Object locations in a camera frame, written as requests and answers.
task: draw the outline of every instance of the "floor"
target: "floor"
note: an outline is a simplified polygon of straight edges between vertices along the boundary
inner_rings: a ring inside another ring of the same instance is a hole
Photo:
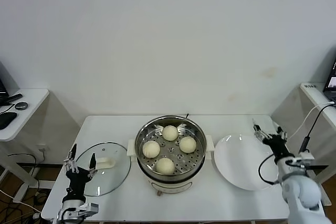
[[[58,173],[60,171],[60,168],[41,168],[40,171],[37,174],[37,179],[40,180],[56,180]],[[19,180],[16,176],[14,176],[11,173],[8,173],[4,180],[0,183],[0,189],[3,190],[5,193],[13,196],[15,195],[16,191],[19,189],[20,185],[22,184],[22,181]],[[323,184],[331,202],[333,203],[333,206],[326,207],[325,208],[325,214],[328,216],[328,218],[331,220],[332,223],[336,223],[336,175],[332,178],[330,178],[328,181],[326,181]],[[44,190],[41,191],[42,193],[38,195],[38,201],[44,201],[46,199],[48,191]],[[31,206],[34,206],[38,210],[42,210],[43,205],[36,206],[34,205],[34,199],[33,196],[36,193],[36,189],[29,189],[25,199],[24,203],[27,203]],[[9,205],[9,209],[6,209],[9,203],[9,198],[3,194],[0,193],[0,224],[8,223],[8,224],[15,224],[15,223],[24,223],[28,224],[28,220],[21,220],[20,217],[22,214],[27,214],[23,216],[23,218],[27,218],[30,215],[32,215],[32,209],[30,209],[27,206],[21,205],[21,204],[14,204],[11,203]],[[48,223],[45,220],[36,220],[35,223]],[[250,224],[250,222],[226,222],[226,223],[232,223],[232,224]],[[266,224],[267,222],[263,221],[257,221],[257,224]]]

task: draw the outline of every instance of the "table leg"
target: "table leg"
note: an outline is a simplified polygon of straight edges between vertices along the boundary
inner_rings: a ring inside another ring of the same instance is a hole
[[[23,182],[32,186],[37,183],[37,180],[33,178],[29,173],[27,173],[22,167],[13,162],[13,160],[7,156],[3,151],[0,150],[0,165],[9,170]]]
[[[40,168],[34,167],[31,169],[30,173],[31,175],[35,178],[35,176],[38,174]],[[55,181],[50,181],[50,180],[39,180],[38,183],[30,186],[27,183],[23,183],[20,186],[19,191],[17,191],[16,195],[14,196],[13,202],[14,203],[19,203],[20,201],[23,200],[23,198],[26,195],[26,192],[28,188],[38,188],[38,189],[52,189],[54,186]]]

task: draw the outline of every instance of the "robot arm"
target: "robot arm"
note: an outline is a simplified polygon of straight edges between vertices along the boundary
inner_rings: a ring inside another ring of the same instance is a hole
[[[64,160],[66,176],[70,179],[67,188],[67,195],[62,200],[62,208],[58,212],[53,224],[73,224],[82,223],[86,218],[95,215],[99,211],[99,206],[94,203],[85,203],[85,184],[92,180],[97,173],[96,157],[93,153],[89,165],[89,170],[77,167],[75,162],[77,145],[75,144],[69,152],[68,158]]]
[[[254,123],[255,136],[268,145],[279,169],[278,180],[282,196],[289,207],[289,224],[331,224],[321,204],[321,190],[318,184],[306,176],[310,159],[303,153],[295,157],[286,147],[286,133],[278,127],[277,134],[267,134]]]

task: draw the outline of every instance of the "white wall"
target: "white wall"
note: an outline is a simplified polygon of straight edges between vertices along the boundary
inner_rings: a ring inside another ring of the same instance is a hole
[[[21,88],[89,114],[271,114],[323,81],[334,0],[0,0]]]

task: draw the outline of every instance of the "white cable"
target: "white cable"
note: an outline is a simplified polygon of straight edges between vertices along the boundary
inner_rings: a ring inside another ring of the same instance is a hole
[[[8,195],[8,194],[5,193],[4,191],[0,190],[0,192],[2,192],[4,195],[6,195],[7,197],[9,197],[9,198],[11,198],[11,199],[14,199],[11,195]],[[32,207],[31,205],[28,205],[28,204],[23,203],[23,202],[21,202],[21,201],[18,201],[18,203],[21,203],[21,204],[23,204],[23,205],[25,205],[25,206],[27,206],[27,207],[33,208],[33,209],[34,209],[35,211],[37,211],[37,212],[41,212],[40,210],[37,210],[35,207]]]
[[[305,121],[307,120],[307,118],[309,117],[310,113],[315,109],[317,108],[318,106],[321,106],[321,105],[325,105],[325,104],[335,104],[334,102],[324,102],[324,103],[320,103],[320,104],[317,104],[315,107],[313,107],[307,114],[307,116],[304,118],[302,124],[298,127],[298,129],[293,133],[292,136],[290,136],[289,138],[287,138],[287,140],[290,140],[296,133],[298,133],[298,131],[301,129],[301,127],[305,124]]]
[[[19,218],[21,218],[21,217],[23,217],[23,216],[25,216],[25,215],[33,214],[33,213],[34,213],[34,212],[28,212],[28,213],[26,213],[26,214],[24,214],[24,215],[21,215],[21,216],[19,216],[19,217],[14,218],[13,220],[17,220],[17,219],[19,219]],[[2,224],[6,224],[6,223],[9,223],[9,222],[12,222],[13,220],[6,221],[6,222],[4,222],[4,223],[2,223]]]

